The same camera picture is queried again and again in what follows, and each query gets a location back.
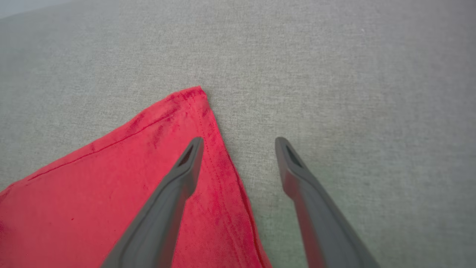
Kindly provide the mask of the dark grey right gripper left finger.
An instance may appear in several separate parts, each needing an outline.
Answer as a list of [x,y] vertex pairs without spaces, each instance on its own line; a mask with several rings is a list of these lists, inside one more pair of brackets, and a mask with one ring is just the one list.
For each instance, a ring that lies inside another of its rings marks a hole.
[[103,268],[170,268],[185,204],[197,187],[204,140],[193,138],[110,251]]

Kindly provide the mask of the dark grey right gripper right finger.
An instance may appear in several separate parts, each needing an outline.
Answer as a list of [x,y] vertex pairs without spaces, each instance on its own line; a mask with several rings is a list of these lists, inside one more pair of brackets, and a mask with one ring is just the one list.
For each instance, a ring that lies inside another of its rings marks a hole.
[[281,183],[293,201],[310,268],[378,268],[379,264],[291,143],[275,139]]

